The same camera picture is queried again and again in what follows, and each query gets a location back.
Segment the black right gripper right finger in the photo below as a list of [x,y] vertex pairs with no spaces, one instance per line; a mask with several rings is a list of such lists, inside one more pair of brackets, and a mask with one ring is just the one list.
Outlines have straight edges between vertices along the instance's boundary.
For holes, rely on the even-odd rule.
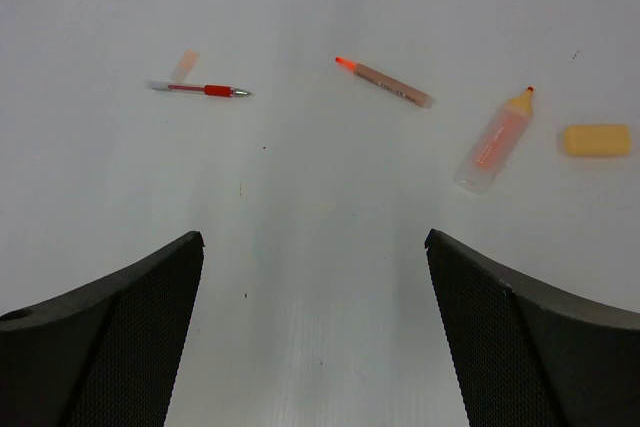
[[438,230],[425,250],[470,425],[638,425],[638,313],[539,281]]

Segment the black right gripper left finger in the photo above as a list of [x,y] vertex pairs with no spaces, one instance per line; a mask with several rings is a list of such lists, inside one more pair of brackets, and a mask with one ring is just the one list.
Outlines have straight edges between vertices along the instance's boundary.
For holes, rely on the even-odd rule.
[[191,231],[2,315],[2,425],[164,425],[203,262],[203,238]]

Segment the translucent orange highlighter marker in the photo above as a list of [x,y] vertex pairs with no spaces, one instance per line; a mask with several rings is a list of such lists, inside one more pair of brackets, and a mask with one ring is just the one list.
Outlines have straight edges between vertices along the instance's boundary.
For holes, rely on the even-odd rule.
[[454,176],[454,183],[479,194],[494,181],[533,117],[535,89],[501,105],[471,147]]

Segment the translucent orange pencil cap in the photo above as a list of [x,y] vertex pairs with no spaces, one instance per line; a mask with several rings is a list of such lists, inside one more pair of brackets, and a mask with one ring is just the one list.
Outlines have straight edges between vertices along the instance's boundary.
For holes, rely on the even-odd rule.
[[171,72],[170,79],[175,83],[183,83],[194,66],[197,64],[200,54],[197,51],[187,49]]

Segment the wooden orange highlighter pencil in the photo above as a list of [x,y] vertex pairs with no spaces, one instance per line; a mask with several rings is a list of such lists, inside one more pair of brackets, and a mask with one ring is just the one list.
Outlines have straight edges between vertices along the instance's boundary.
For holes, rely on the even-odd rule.
[[389,77],[362,63],[354,62],[340,56],[335,57],[335,62],[341,67],[349,70],[357,77],[360,77],[361,79],[364,79],[397,97],[409,101],[412,104],[419,107],[430,106],[431,97],[419,89]]

